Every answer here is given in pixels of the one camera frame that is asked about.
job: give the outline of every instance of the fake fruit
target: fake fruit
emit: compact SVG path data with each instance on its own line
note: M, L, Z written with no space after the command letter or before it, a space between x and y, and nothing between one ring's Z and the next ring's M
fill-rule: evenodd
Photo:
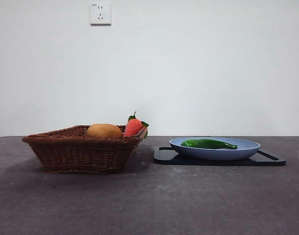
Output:
M145 127L149 126L146 122L140 121L139 119L137 119L135 117L135 113L136 113L136 111L134 112L133 115L129 116L129 120L125 126L125 131L123 134L124 137L136 135L143 128L143 126L145 126Z
M125 126L125 131L124 131L123 136L136 135L142 128L143 128L143 125L141 124L140 120L131 119L128 121L128 123Z
M119 138L122 131L119 127L112 124L93 124L86 132L88 138Z
M210 140L210 139L200 139L200 140L186 140L181 143L181 146L191 147L191 148L228 148L237 149L237 145L229 144L223 141Z

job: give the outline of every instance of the brown wicker basket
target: brown wicker basket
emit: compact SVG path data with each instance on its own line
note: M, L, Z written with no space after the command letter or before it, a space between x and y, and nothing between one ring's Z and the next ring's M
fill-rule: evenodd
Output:
M88 125L29 135L22 138L29 144L49 173L120 173L144 139L147 128L136 135L120 138L86 137ZM125 126L118 126L122 133Z

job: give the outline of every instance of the carrot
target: carrot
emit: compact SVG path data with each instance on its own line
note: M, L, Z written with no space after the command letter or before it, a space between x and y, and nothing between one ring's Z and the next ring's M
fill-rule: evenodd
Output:
M146 122L140 121L139 119L137 119L135 117L135 113L132 116L129 116L129 120L125 126L125 131L123 134L124 137L136 135L143 128L143 126L146 126L146 127L149 126Z
M128 123L125 126L125 131L123 136L132 136L137 134L143 125L141 124L141 121L138 119L131 119L128 121Z

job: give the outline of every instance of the plastic vegetable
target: plastic vegetable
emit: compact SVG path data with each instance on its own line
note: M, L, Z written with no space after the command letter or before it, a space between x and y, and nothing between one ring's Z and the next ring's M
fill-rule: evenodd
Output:
M228 148L237 149L237 145L229 144L223 141L210 140L210 139L200 139L200 140L186 140L181 143L181 146L192 147L192 148Z
M144 122L144 121L140 121L139 119L137 119L135 117L135 113L134 112L133 115L129 116L129 120L128 123L125 126L125 130L124 130L124 134L123 136L132 136L132 135L136 135L142 128L143 126L148 127L149 125Z

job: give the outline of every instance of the basket rim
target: basket rim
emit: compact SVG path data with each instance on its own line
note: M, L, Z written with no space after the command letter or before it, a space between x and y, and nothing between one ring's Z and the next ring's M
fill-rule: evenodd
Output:
M84 137L84 136L77 136L77 137L68 137L68 136L61 136L61 135L53 135L54 133L59 133L63 131L68 131L72 129L77 129L77 128L86 128L89 127L89 125L76 125L73 127L69 128L64 128L60 130L55 130L55 131L49 131L49 132L43 132L43 133L38 133L38 134L32 134L28 135L26 137L22 138L23 142L29 143L30 141L41 141L41 140L52 140L55 142L74 142L76 143L77 141L81 141L82 143L118 143L118 142L124 142L124 143L129 143L131 141L135 140L142 140L145 137L145 134L147 132L147 127L143 126L142 129L139 130L139 132L133 136L121 136L121 137L116 137L116 138L89 138L89 137Z

